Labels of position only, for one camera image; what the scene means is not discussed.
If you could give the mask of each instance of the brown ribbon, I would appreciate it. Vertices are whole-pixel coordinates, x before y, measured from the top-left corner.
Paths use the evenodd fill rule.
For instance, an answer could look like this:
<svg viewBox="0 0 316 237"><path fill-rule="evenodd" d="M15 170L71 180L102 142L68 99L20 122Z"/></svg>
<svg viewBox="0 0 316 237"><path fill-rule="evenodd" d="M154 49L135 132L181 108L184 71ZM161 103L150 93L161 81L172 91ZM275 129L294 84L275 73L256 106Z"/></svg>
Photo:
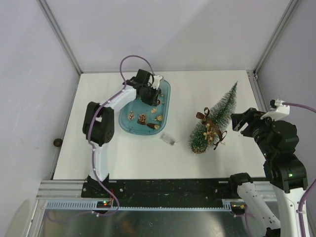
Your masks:
<svg viewBox="0 0 316 237"><path fill-rule="evenodd" d="M212 119L209 117L209 113L210 113L209 108L205 107L204 114L197 112L196 117L198 119L202 120L202 124L207 127L206 133L209 132L208 131L209 127L211 128L211 131L209 132L209 134L206 134L205 139L207 139L208 135L210 136L209 141L213 142L213 145L215 146L214 147L214 150L215 150L217 148L218 144L220 144L224 140L224 138L226 137L227 131L221 132L221 130L219 130L218 126L216 124L214 124ZM216 144L214 144L214 138L215 138L216 134L218 135L219 141Z"/></svg>

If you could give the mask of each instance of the white table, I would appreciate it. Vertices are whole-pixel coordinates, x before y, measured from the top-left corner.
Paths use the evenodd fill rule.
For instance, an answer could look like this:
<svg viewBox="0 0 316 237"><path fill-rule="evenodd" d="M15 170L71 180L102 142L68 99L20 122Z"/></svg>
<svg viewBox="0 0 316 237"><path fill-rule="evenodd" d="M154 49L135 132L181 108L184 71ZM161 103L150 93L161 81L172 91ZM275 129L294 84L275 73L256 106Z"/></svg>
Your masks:
<svg viewBox="0 0 316 237"><path fill-rule="evenodd" d="M257 108L246 71L158 72L171 85L166 132L177 141L170 146L153 136L137 136L122 130L115 117L115 134L109 143L110 179L222 178L248 172L264 177L265 161L251 138L233 132L231 125L217 150L196 155L188 146L188 137L198 122L197 112L212 107L236 81L237 108L242 113ZM125 73L127 79L136 73ZM91 146L82 133L86 106L102 102L121 88L119 73L82 74L69 118L54 179L85 179L91 163Z"/></svg>

